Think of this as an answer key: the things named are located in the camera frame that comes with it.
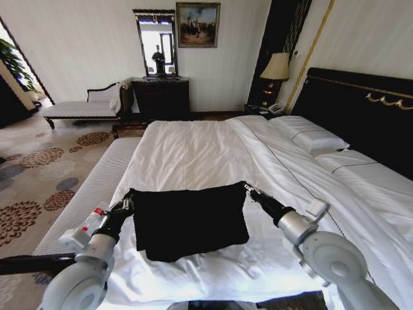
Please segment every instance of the mirror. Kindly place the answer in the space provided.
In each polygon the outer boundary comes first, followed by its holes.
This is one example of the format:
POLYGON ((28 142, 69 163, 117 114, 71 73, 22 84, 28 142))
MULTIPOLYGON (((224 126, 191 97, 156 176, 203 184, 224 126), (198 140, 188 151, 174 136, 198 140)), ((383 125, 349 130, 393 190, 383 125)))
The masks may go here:
POLYGON ((174 10, 134 10, 146 76, 178 75, 174 10))

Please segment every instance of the black headboard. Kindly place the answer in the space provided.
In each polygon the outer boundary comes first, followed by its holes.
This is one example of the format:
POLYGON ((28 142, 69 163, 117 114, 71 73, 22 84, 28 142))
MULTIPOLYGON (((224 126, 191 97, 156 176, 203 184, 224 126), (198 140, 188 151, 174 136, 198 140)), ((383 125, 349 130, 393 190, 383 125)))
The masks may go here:
POLYGON ((413 80, 310 68, 292 114, 413 180, 413 80))

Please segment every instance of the telephone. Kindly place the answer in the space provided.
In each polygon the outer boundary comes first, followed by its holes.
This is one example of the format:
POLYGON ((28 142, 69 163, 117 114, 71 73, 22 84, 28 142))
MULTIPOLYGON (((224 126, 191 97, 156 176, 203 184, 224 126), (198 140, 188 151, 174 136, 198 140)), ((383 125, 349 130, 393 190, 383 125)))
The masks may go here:
POLYGON ((273 114, 280 114, 284 111, 284 107, 282 107, 279 103, 274 103, 273 105, 267 108, 273 114))

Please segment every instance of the picture frame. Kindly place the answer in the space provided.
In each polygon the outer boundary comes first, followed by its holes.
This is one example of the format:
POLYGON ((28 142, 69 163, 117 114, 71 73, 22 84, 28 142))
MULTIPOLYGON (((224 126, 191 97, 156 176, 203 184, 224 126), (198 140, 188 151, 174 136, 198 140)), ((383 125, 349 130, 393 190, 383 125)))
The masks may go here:
POLYGON ((217 47, 221 3, 177 2, 178 46, 217 47))

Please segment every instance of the houseplant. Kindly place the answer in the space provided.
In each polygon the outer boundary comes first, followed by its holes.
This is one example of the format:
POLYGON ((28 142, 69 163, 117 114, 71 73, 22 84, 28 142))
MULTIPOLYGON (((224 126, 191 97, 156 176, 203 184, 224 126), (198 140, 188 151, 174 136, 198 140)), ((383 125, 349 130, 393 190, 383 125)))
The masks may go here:
POLYGON ((38 93, 38 91, 33 86, 33 79, 25 72, 25 68, 21 63, 21 59, 14 53, 13 50, 17 50, 14 45, 11 45, 9 42, 0 39, 0 58, 3 63, 6 65, 7 69, 14 76, 16 81, 20 84, 21 88, 25 91, 33 91, 38 93), (25 78, 27 85, 21 82, 21 79, 25 78))

